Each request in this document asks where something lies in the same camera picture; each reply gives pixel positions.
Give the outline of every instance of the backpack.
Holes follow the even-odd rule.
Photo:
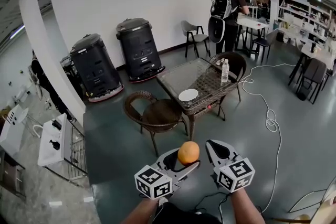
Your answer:
[[[209,39],[214,43],[219,43],[224,38],[225,19],[236,9],[232,9],[231,0],[212,0],[211,17],[208,23]]]
[[[237,8],[238,6],[232,9],[231,0],[212,0],[211,16],[215,16],[224,20]]]

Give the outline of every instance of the orange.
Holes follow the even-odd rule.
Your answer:
[[[184,166],[198,160],[200,149],[197,143],[188,141],[183,143],[177,153],[177,158]]]

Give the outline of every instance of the water bottle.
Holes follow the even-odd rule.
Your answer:
[[[229,60],[225,59],[222,66],[222,83],[227,82],[229,79]]]

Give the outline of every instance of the floor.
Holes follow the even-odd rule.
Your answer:
[[[204,44],[198,45],[201,57],[206,56]],[[211,44],[212,55],[215,45]],[[268,59],[269,65],[280,63],[296,64],[298,51],[292,45],[275,44]],[[190,46],[188,58],[184,49],[168,52],[161,56],[167,69],[195,59]],[[259,58],[247,58],[248,70],[260,65]],[[253,84],[245,88],[262,94],[268,105],[277,115],[281,127],[282,146],[279,154],[277,184],[272,202],[264,213],[268,223],[271,217],[295,217],[299,214],[314,213],[314,208],[298,213],[287,214],[290,207],[304,194],[324,189],[336,175],[334,145],[336,136],[336,81],[331,78],[320,93],[316,103],[300,101],[295,96],[295,84],[288,87],[289,74],[293,67],[262,67],[253,71]],[[120,72],[125,89],[117,97],[99,104],[88,106],[85,115],[87,163],[93,196],[102,224],[119,223],[141,200],[134,185],[134,174],[144,165],[156,161],[153,145],[147,132],[140,134],[137,124],[130,121],[123,112],[124,98],[137,90],[147,90],[158,98],[167,94],[155,79],[145,83],[128,83],[127,75]],[[256,206],[264,209],[272,187],[279,146],[279,132],[266,129],[267,108],[262,98],[241,91],[239,102],[237,91],[232,92],[224,101],[223,109],[227,121],[208,113],[196,120],[195,142],[201,148],[201,165],[183,182],[182,188],[171,198],[171,202],[183,210],[192,209],[207,194],[218,191],[210,175],[212,166],[205,153],[205,141],[209,138],[231,144],[239,154],[248,157],[256,175],[252,184],[246,188]],[[162,154],[181,146],[187,140],[183,125],[158,135],[156,143]],[[300,206],[313,204],[322,194],[307,197]],[[206,198],[202,208],[219,217],[220,195]],[[222,205],[225,223],[235,223],[230,202]]]
[[[59,113],[36,96],[29,96],[23,107],[43,123]],[[15,156],[24,171],[25,201],[1,188],[0,214],[8,224],[99,224],[88,178],[76,187],[37,165],[39,141],[25,130],[20,152]]]

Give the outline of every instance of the white plate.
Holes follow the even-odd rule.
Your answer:
[[[180,93],[178,99],[183,102],[195,99],[198,96],[198,91],[195,89],[188,89]]]

